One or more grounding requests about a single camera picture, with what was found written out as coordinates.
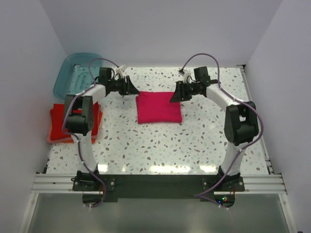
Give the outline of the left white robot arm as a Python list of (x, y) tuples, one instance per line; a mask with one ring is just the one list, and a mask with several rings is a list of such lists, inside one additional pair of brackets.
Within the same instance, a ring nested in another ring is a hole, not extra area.
[(90, 174), (84, 178), (84, 186), (89, 190), (100, 187), (101, 179), (95, 175), (98, 166), (93, 155), (91, 133), (95, 126), (94, 104), (108, 96), (111, 92), (117, 92), (121, 96), (138, 95), (139, 91), (134, 87), (130, 77), (124, 75), (127, 65), (113, 69), (101, 67), (99, 76), (94, 83), (75, 95), (66, 95), (64, 107), (64, 120), (62, 131), (69, 134), (77, 145), (78, 156), (81, 161), (80, 172)]

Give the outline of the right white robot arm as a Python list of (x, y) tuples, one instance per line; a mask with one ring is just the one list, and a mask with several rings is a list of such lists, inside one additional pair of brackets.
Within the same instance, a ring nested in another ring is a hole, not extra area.
[(195, 95), (202, 95), (217, 104), (225, 112), (224, 134), (228, 141), (225, 158), (219, 166), (216, 184), (219, 189), (227, 191), (234, 184), (233, 178), (240, 176), (242, 154), (259, 134), (259, 125), (255, 113), (256, 106), (252, 101), (245, 102), (221, 88), (220, 80), (211, 79), (207, 67), (194, 70), (195, 80), (191, 73), (180, 69), (183, 76), (177, 81), (171, 103), (189, 101)]

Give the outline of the magenta t-shirt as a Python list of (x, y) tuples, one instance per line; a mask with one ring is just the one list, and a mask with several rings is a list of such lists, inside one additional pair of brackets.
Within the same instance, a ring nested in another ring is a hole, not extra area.
[(174, 92), (140, 91), (136, 97), (138, 124), (181, 123), (181, 105), (171, 103)]

